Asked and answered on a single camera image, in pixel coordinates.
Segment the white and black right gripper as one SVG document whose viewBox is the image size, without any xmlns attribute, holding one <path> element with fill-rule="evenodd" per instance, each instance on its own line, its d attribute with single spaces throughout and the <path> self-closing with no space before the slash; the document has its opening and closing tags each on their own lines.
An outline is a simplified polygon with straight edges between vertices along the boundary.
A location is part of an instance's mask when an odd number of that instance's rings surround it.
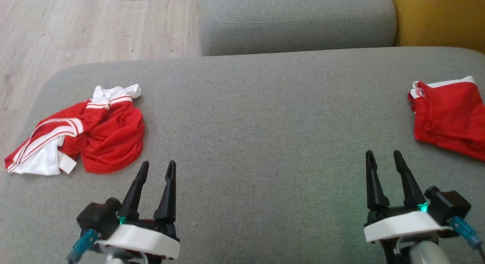
<svg viewBox="0 0 485 264">
<path fill-rule="evenodd" d="M 404 192 L 404 206 L 422 208 L 427 205 L 421 188 L 400 151 L 394 151 L 396 170 Z M 371 150 L 366 152 L 367 208 L 378 210 L 390 206 L 377 174 L 377 162 Z M 364 227 L 367 243 L 381 244 L 386 264 L 450 264 L 439 247 L 439 232 L 451 231 L 449 220 L 453 213 L 436 211 L 431 207 L 378 220 L 377 211 L 369 213 Z"/>
</svg>

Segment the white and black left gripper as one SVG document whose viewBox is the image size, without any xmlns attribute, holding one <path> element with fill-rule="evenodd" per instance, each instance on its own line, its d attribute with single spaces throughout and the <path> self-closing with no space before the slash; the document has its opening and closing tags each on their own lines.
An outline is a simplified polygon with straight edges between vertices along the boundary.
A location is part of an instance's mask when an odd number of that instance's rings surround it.
<svg viewBox="0 0 485 264">
<path fill-rule="evenodd" d="M 149 161 L 142 162 L 135 179 L 122 202 L 119 210 L 120 221 L 137 220 L 140 217 L 138 206 L 142 188 L 147 181 Z M 107 239 L 95 242 L 107 254 L 108 247 L 121 250 L 150 254 L 177 259 L 180 253 L 180 240 L 176 237 L 173 223 L 176 221 L 176 162 L 170 161 L 165 174 L 165 188 L 159 203 L 154 211 L 153 219 L 166 222 L 163 228 L 166 234 L 149 228 L 143 228 L 127 222 L 119 223 L 115 231 Z"/>
</svg>

